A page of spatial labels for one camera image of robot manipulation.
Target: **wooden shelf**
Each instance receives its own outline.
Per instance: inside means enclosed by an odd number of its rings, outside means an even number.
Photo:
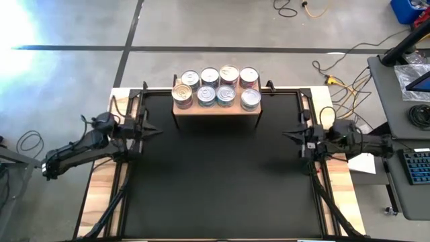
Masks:
[[[181,83],[181,81],[180,81],[180,79],[177,79],[176,85],[178,85],[179,83]],[[257,91],[260,91],[258,83],[256,83],[253,86],[253,88],[256,89]],[[198,99],[197,99],[197,92],[195,92],[195,93],[193,93],[193,105],[186,110],[182,110],[182,109],[178,108],[176,106],[175,102],[173,102],[173,114],[175,114],[176,116],[259,115],[261,112],[261,102],[258,105],[257,109],[252,111],[252,112],[248,112],[248,111],[245,111],[244,109],[242,109],[241,95],[242,95],[242,92],[244,90],[245,89],[243,89],[239,85],[239,81],[238,81],[237,86],[236,86],[236,97],[234,98],[233,106],[231,106],[229,108],[223,108],[223,107],[219,106],[218,104],[215,104],[211,108],[203,108],[199,105]]]

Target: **blue bin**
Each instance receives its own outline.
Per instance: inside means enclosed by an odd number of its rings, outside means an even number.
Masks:
[[[412,24],[424,9],[414,9],[411,0],[391,0],[391,7],[401,24]]]

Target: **plastic bag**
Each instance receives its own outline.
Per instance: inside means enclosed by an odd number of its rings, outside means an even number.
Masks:
[[[407,91],[406,86],[417,80],[420,76],[430,71],[430,65],[396,65],[396,73],[400,89],[402,90],[403,101],[430,102],[430,93],[423,91]]]

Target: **black line on floor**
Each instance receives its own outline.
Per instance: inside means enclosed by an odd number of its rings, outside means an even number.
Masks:
[[[12,50],[86,50],[86,51],[123,51],[124,46],[77,46],[77,45],[22,45]]]
[[[145,52],[255,52],[255,53],[304,53],[326,54],[348,52],[349,54],[384,54],[388,49],[347,48],[278,48],[278,47],[212,47],[212,46],[132,46],[130,51]]]
[[[143,1],[144,0],[138,0],[136,9],[134,10],[134,16],[133,16],[132,24],[130,26],[130,31],[128,32],[126,46],[124,51],[122,52],[120,66],[116,71],[114,88],[121,86],[122,77],[124,76],[124,71],[127,65],[128,55],[130,54],[130,49],[133,43],[134,34],[136,33],[137,23],[139,22],[139,14],[140,14],[140,10],[142,9]]]

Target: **black mat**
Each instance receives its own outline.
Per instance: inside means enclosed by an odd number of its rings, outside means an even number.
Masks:
[[[171,97],[147,99],[151,124],[164,130],[134,166],[126,237],[317,238],[310,178],[299,146],[281,131],[298,125],[296,95],[263,96],[256,117],[171,117]]]

